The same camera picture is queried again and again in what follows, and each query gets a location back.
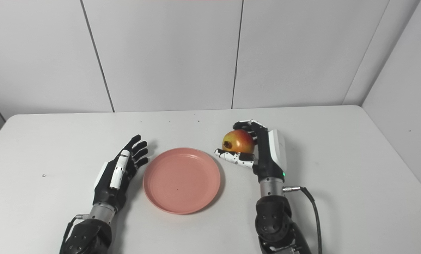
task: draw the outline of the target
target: pink plate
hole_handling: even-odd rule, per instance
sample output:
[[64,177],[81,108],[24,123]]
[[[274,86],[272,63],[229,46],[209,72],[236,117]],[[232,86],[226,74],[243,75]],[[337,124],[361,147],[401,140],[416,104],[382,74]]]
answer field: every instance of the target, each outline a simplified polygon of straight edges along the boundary
[[159,209],[189,214],[208,205],[220,188],[217,164],[206,153],[175,148],[161,153],[143,176],[148,199]]

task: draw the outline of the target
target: black cable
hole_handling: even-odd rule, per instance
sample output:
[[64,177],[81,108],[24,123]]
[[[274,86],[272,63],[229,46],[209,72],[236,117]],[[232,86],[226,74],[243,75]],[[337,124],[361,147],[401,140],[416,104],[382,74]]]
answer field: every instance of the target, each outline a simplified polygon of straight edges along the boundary
[[317,224],[317,241],[319,246],[319,254],[322,254],[322,233],[320,232],[320,219],[319,219],[319,212],[317,211],[317,206],[314,198],[312,197],[311,193],[306,189],[306,187],[300,187],[300,190],[309,198],[309,201],[312,203],[312,207],[314,208],[314,213],[316,215],[316,224]]
[[69,232],[71,231],[72,226],[74,225],[74,221],[76,220],[76,216],[74,216],[74,218],[68,223],[67,228],[65,230],[65,234],[63,235],[63,241],[62,241],[62,245],[60,245],[60,252],[59,254],[62,254],[63,252],[63,248],[65,247],[65,243],[67,241]]

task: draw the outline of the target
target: red apple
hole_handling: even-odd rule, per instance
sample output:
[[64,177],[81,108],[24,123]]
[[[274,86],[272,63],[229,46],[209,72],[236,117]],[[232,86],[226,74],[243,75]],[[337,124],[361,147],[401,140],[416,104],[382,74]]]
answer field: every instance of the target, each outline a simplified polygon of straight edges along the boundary
[[251,135],[244,130],[233,130],[223,138],[223,150],[236,153],[254,152],[254,141]]

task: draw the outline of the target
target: prosthetic hand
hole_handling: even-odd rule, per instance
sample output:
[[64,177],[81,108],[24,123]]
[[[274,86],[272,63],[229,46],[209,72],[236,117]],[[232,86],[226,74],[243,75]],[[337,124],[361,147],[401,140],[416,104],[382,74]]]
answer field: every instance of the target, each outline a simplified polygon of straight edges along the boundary
[[[125,205],[130,180],[141,166],[148,163],[148,158],[143,157],[148,153],[147,143],[140,140],[140,135],[133,137],[117,156],[103,167],[94,189],[90,214],[77,215],[68,224],[60,254],[107,254],[112,241],[110,223]],[[74,226],[71,236],[65,241],[75,219],[85,220]]]
[[285,192],[296,190],[309,193],[306,188],[299,186],[283,187],[286,170],[284,138],[277,130],[268,131],[267,127],[255,120],[236,122],[233,129],[245,130],[253,137],[259,158],[254,154],[222,149],[215,150],[215,154],[231,163],[252,168],[257,175],[261,198],[256,203],[255,227],[262,253],[311,254],[299,227],[291,219],[291,206],[284,195]]

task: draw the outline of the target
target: white table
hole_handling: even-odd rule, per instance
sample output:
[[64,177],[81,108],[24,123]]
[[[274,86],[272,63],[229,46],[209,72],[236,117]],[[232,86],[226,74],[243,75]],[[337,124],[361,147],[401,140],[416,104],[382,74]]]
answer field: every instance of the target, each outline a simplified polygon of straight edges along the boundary
[[[151,158],[175,147],[212,155],[232,124],[245,119],[285,136],[286,182],[314,195],[325,254],[421,253],[421,185],[356,106],[14,116],[0,132],[0,253],[58,253],[67,222],[91,209],[103,161],[133,135],[148,141]],[[260,254],[257,178],[217,163],[217,200],[184,216],[147,200],[142,168],[112,228],[112,253]],[[311,204],[302,193],[288,198],[317,253]]]

